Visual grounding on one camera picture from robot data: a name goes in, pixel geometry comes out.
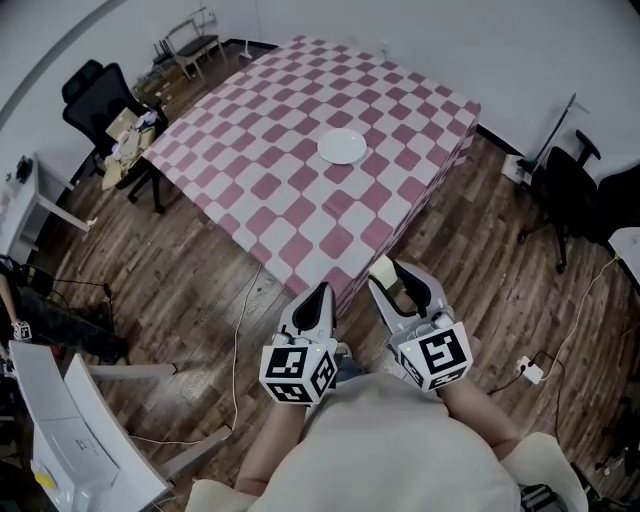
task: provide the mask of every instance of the chair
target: chair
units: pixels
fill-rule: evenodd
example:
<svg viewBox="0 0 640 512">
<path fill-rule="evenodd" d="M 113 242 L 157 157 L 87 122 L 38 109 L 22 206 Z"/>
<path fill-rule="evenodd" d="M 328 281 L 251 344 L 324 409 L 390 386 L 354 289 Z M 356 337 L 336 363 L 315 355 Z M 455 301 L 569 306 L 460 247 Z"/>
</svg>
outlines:
<svg viewBox="0 0 640 512">
<path fill-rule="evenodd" d="M 595 470 L 606 468 L 610 459 L 623 458 L 625 475 L 631 476 L 640 466 L 640 412 L 631 397 L 623 396 L 619 403 L 624 407 L 622 415 L 613 427 L 605 427 L 601 431 L 603 437 L 613 437 L 613 445 L 596 463 Z"/>
<path fill-rule="evenodd" d="M 195 38 L 192 39 L 189 43 L 187 43 L 185 46 L 183 46 L 179 50 L 176 50 L 173 42 L 171 41 L 171 37 L 175 36 L 178 32 L 180 32 L 185 27 L 191 27 L 191 29 L 195 33 Z M 165 39 L 169 43 L 169 48 L 171 49 L 171 52 L 173 53 L 176 59 L 176 62 L 180 65 L 180 67 L 182 68 L 182 71 L 187 77 L 187 80 L 189 81 L 191 81 L 191 77 L 187 72 L 187 66 L 190 64 L 193 64 L 196 68 L 196 71 L 200 75 L 200 78 L 202 79 L 202 81 L 206 82 L 206 80 L 204 79 L 204 75 L 202 74 L 202 70 L 200 69 L 200 66 L 198 66 L 198 59 L 206 54 L 207 57 L 209 57 L 209 60 L 211 60 L 211 55 L 209 54 L 209 51 L 211 51 L 216 46 L 220 48 L 220 54 L 222 55 L 222 60 L 224 60 L 225 65 L 229 65 L 229 62 L 227 61 L 227 56 L 224 54 L 224 48 L 220 44 L 220 40 L 218 36 L 206 35 L 204 34 L 204 32 L 200 32 L 193 18 L 189 18 L 188 20 L 180 23 L 180 25 L 178 25 L 177 27 L 174 27 L 173 29 L 171 29 L 171 31 L 167 34 Z"/>
<path fill-rule="evenodd" d="M 151 110 L 131 94 L 120 66 L 115 63 L 102 67 L 94 60 L 88 61 L 64 84 L 62 96 L 67 103 L 62 118 L 93 142 L 103 159 L 111 154 L 115 143 L 106 130 L 122 110 L 126 107 L 137 116 Z M 153 109 L 159 116 L 154 123 L 156 136 L 159 137 L 169 123 L 159 102 Z M 116 188 L 122 190 L 138 181 L 127 196 L 129 201 L 135 203 L 136 194 L 149 180 L 152 181 L 155 210 L 163 213 L 164 208 L 160 205 L 160 171 L 146 159 L 140 157 Z"/>
<path fill-rule="evenodd" d="M 600 160 L 600 152 L 580 130 L 576 131 L 576 137 L 584 146 L 577 161 L 554 147 L 546 169 L 541 167 L 536 171 L 533 195 L 547 215 L 534 227 L 518 233 L 518 243 L 523 244 L 529 235 L 553 224 L 560 247 L 561 261 L 556 266 L 559 274 L 567 266 L 568 236 L 584 236 L 590 242 L 606 245 L 616 230 L 640 226 L 637 202 L 640 166 L 609 176 L 598 187 L 583 166 L 591 155 Z"/>
</svg>

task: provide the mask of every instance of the white plate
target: white plate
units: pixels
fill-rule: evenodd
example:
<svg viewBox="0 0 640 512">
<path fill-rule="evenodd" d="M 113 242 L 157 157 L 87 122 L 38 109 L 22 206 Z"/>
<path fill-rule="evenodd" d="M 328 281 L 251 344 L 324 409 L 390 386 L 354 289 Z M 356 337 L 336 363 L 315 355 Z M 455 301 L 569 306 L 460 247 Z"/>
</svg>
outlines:
<svg viewBox="0 0 640 512">
<path fill-rule="evenodd" d="M 367 142 L 350 128 L 334 128 L 318 141 L 318 153 L 332 164 L 351 164 L 367 152 Z"/>
</svg>

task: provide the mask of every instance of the white desk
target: white desk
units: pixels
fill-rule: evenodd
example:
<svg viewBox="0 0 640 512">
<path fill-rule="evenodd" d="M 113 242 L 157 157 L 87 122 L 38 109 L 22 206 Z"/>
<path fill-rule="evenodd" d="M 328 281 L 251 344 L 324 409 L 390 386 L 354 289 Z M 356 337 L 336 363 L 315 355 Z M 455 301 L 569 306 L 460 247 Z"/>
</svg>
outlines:
<svg viewBox="0 0 640 512">
<path fill-rule="evenodd" d="M 8 205 L 8 213 L 4 222 L 0 225 L 0 253 L 11 255 L 11 250 L 16 243 L 25 244 L 32 250 L 37 250 L 32 241 L 21 239 L 24 226 L 33 212 L 36 205 L 46 208 L 54 215 L 69 222 L 70 224 L 88 233 L 91 229 L 86 223 L 74 217 L 69 212 L 57 206 L 53 201 L 47 199 L 40 193 L 39 172 L 42 170 L 49 174 L 56 181 L 63 184 L 69 190 L 73 190 L 73 185 L 64 180 L 61 176 L 51 171 L 41 168 L 38 165 L 38 158 L 33 155 L 33 170 L 24 184 L 19 183 L 15 177 L 8 184 L 11 201 Z"/>
<path fill-rule="evenodd" d="M 59 417 L 61 402 L 56 400 L 55 410 L 48 411 L 51 400 L 44 400 L 54 382 L 61 382 L 49 347 L 12 341 L 10 349 L 20 390 L 34 423 L 37 425 L 40 418 Z M 133 444 L 95 384 L 95 379 L 158 378 L 175 373 L 176 367 L 172 364 L 87 366 L 79 354 L 73 358 L 64 377 L 64 386 L 71 395 L 74 410 L 80 413 L 95 439 L 119 468 L 111 489 L 104 495 L 100 512 L 142 510 L 173 487 L 168 480 L 217 447 L 229 435 L 229 428 L 222 427 L 155 468 Z"/>
<path fill-rule="evenodd" d="M 640 228 L 618 229 L 609 238 L 609 243 L 640 282 Z"/>
</svg>

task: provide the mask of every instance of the power strip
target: power strip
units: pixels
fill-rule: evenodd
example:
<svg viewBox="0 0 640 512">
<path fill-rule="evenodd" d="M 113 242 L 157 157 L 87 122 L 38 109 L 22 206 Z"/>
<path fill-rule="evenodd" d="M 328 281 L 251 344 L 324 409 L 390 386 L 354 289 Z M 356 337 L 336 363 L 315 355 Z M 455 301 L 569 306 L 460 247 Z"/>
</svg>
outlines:
<svg viewBox="0 0 640 512">
<path fill-rule="evenodd" d="M 522 375 L 532 384 L 540 384 L 540 380 L 544 374 L 542 369 L 537 364 L 532 363 L 527 356 L 522 356 L 518 360 L 518 371 L 522 372 Z"/>
</svg>

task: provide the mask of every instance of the table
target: table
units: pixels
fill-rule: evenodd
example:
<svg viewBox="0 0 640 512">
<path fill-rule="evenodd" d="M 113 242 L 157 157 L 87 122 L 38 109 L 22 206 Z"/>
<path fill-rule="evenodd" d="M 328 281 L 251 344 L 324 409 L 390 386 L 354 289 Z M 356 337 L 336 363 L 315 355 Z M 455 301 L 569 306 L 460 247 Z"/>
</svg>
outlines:
<svg viewBox="0 0 640 512">
<path fill-rule="evenodd" d="M 1 254 L 11 255 L 12 249 L 16 243 L 22 243 L 32 250 L 37 250 L 37 247 L 33 245 L 33 242 L 21 238 L 21 235 L 31 212 L 38 204 L 78 229 L 81 229 L 85 233 L 88 233 L 91 229 L 86 222 L 74 217 L 40 193 L 39 172 L 41 167 L 36 155 L 33 155 L 32 160 L 33 169 L 27 178 L 27 181 L 24 184 L 21 184 L 17 180 L 13 179 L 8 184 L 9 190 L 3 192 L 2 199 L 0 199 L 5 213 L 4 218 L 0 223 Z M 42 170 L 69 190 L 74 189 L 74 186 L 71 183 L 59 176 L 57 173 L 46 168 L 42 168 Z"/>
<path fill-rule="evenodd" d="M 464 162 L 479 112 L 397 64 L 300 36 L 202 98 L 144 156 L 294 295 L 329 281 L 340 314 Z M 334 127 L 364 135 L 362 160 L 319 156 Z"/>
<path fill-rule="evenodd" d="M 102 512 L 137 512 L 144 509 L 173 487 L 170 479 L 216 448 L 230 433 L 229 428 L 224 426 L 156 468 L 118 423 L 95 380 L 167 377 L 176 373 L 174 365 L 87 366 L 82 357 L 76 354 L 63 381 L 49 347 L 16 341 L 11 341 L 9 347 L 21 394 L 36 426 L 33 458 L 50 461 L 48 469 L 52 471 L 54 461 L 51 460 L 52 455 L 47 453 L 47 438 L 40 430 L 46 422 L 55 423 L 78 417 L 117 466 L 119 471 L 115 480 L 101 498 Z"/>
</svg>

